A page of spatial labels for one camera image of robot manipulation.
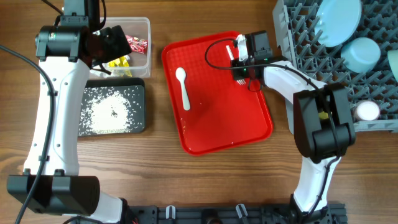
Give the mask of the mint green bowl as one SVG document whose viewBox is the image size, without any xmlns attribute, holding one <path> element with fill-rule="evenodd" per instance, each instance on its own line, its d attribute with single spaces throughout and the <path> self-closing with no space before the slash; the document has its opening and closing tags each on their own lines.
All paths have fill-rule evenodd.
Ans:
<svg viewBox="0 0 398 224">
<path fill-rule="evenodd" d="M 372 70 L 381 57 L 378 44 L 367 37 L 359 37 L 346 44 L 341 50 L 345 67 L 355 73 Z"/>
</svg>

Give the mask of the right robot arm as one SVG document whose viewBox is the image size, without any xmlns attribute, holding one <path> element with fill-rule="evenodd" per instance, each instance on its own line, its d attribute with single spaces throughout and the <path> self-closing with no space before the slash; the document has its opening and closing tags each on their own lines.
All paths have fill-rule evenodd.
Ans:
<svg viewBox="0 0 398 224">
<path fill-rule="evenodd" d="M 326 84 L 297 70 L 289 61 L 231 61 L 235 80 L 258 80 L 293 105 L 294 139 L 302 155 L 298 186 L 290 198 L 289 221 L 325 218 L 334 170 L 356 135 L 348 95 L 342 84 Z"/>
</svg>

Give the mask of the white plastic fork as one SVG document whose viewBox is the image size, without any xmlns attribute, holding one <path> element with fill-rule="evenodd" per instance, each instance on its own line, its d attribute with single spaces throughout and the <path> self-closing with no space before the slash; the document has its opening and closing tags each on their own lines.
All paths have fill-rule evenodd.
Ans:
<svg viewBox="0 0 398 224">
<path fill-rule="evenodd" d="M 232 51 L 231 51 L 231 49 L 230 49 L 230 47 L 228 45 L 226 46 L 226 49 L 227 49 L 227 52 L 228 52 L 230 60 L 233 61 L 234 60 L 234 55 L 233 55 L 233 53 L 232 53 Z M 239 85 L 245 85 L 246 84 L 246 81 L 244 79 L 236 80 L 236 82 Z"/>
</svg>

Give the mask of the red foil snack wrapper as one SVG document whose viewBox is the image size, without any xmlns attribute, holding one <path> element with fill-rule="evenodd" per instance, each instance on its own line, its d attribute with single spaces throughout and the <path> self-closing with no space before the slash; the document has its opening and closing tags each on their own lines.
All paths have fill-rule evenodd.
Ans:
<svg viewBox="0 0 398 224">
<path fill-rule="evenodd" d="M 145 54 L 147 52 L 148 48 L 148 40 L 146 39 L 141 39 L 138 37 L 132 37 L 130 35 L 126 35 L 127 42 L 130 45 L 130 48 L 133 52 L 139 53 L 139 54 Z"/>
</svg>

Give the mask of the light blue plate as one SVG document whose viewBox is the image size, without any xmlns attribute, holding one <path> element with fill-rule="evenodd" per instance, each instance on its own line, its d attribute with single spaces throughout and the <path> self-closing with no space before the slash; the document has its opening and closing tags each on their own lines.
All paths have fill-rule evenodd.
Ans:
<svg viewBox="0 0 398 224">
<path fill-rule="evenodd" d="M 318 8 L 319 18 L 314 33 L 318 43 L 335 47 L 348 40 L 357 29 L 362 14 L 360 0 L 323 0 Z"/>
</svg>

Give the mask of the white plastic spoon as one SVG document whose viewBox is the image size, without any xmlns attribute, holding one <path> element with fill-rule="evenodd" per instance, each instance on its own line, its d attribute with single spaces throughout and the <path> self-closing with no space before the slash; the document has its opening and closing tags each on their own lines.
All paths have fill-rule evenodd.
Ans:
<svg viewBox="0 0 398 224">
<path fill-rule="evenodd" d="M 177 80 L 180 82 L 180 87 L 181 87 L 181 92 L 182 92 L 182 103 L 183 103 L 183 108 L 185 111 L 189 111 L 191 106 L 190 106 L 190 101 L 188 98 L 188 93 L 187 89 L 185 86 L 185 79 L 187 77 L 187 74 L 185 70 L 182 67 L 178 67 L 175 72 Z"/>
</svg>

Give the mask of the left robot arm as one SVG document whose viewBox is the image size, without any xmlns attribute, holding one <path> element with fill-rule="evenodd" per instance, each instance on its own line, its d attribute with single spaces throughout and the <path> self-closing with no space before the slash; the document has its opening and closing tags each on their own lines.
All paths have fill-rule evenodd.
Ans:
<svg viewBox="0 0 398 224">
<path fill-rule="evenodd" d="M 134 223 L 123 198 L 81 176 L 77 155 L 81 100 L 91 69 L 131 52 L 120 26 L 44 26 L 35 38 L 40 73 L 34 137 L 24 171 L 10 175 L 7 191 L 26 210 L 97 223 Z"/>
</svg>

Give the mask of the yellow snack wrapper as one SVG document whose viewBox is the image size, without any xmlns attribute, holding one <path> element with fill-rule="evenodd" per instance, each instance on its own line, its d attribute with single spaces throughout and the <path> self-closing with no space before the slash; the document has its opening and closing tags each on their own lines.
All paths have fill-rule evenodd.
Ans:
<svg viewBox="0 0 398 224">
<path fill-rule="evenodd" d="M 118 77 L 132 77 L 132 73 L 129 69 L 128 55 L 122 56 L 108 63 L 108 67 L 111 69 L 111 74 Z"/>
</svg>

